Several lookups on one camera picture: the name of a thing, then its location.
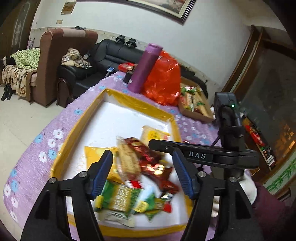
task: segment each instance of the tiled floor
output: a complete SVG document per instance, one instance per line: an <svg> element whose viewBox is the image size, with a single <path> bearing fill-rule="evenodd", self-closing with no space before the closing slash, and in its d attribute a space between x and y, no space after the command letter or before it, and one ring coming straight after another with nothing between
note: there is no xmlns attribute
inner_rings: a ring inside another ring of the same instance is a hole
<svg viewBox="0 0 296 241"><path fill-rule="evenodd" d="M0 97L2 94L3 87L0 87ZM56 103L45 108L37 103L30 104L17 95L13 95L9 101L0 101L0 189L4 188L21 154L62 110ZM20 240L22 230L11 218L2 198L0 219L16 240Z"/></svg>

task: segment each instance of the framed painting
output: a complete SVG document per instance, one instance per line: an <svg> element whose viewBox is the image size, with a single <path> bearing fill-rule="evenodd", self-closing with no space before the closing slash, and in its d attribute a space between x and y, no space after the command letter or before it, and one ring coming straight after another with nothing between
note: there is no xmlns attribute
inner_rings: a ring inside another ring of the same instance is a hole
<svg viewBox="0 0 296 241"><path fill-rule="evenodd" d="M184 23L196 0L94 0L132 5Z"/></svg>

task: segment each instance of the maroon sleeve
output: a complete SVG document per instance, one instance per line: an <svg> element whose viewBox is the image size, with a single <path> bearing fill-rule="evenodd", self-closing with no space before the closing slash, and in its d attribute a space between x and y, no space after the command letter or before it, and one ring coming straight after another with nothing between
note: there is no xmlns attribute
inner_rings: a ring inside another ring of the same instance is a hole
<svg viewBox="0 0 296 241"><path fill-rule="evenodd" d="M295 212L293 208L286 207L283 202L271 195L261 184L255 183L255 185L257 198L252 205L255 217L262 229L264 239L275 240L279 233L286 230L291 215Z"/></svg>

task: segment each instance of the blue gripper pad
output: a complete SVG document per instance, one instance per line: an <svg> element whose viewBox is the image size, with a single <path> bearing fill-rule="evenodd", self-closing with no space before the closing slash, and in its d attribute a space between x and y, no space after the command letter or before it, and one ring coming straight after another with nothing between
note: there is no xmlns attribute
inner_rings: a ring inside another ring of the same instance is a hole
<svg viewBox="0 0 296 241"><path fill-rule="evenodd" d="M91 196L96 198L102 193L103 187L105 185L107 176L109 174L109 171L111 169L113 163L113 154L110 150L106 150L100 160L94 164L99 164L98 165L98 172L94 177L93 180L93 190L91 192Z"/></svg>
<svg viewBox="0 0 296 241"><path fill-rule="evenodd" d="M177 172L183 192L190 198L196 199L200 185L197 182L197 169L193 163L188 162L180 150L173 152L173 165Z"/></svg>

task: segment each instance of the shiny foil wrapper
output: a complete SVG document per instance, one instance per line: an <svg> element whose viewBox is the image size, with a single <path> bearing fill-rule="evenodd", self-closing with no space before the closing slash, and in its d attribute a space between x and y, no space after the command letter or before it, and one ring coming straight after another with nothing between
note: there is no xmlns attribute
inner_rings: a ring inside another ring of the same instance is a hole
<svg viewBox="0 0 296 241"><path fill-rule="evenodd" d="M175 194L179 191L179 188L168 180L173 169L172 167L165 167L159 163L151 165L147 160L143 159L139 163L142 174L156 182L163 193Z"/></svg>
<svg viewBox="0 0 296 241"><path fill-rule="evenodd" d="M126 144L135 151L139 159L146 160L149 164L156 164L161 160L161 155L149 149L139 139L130 137L124 139Z"/></svg>

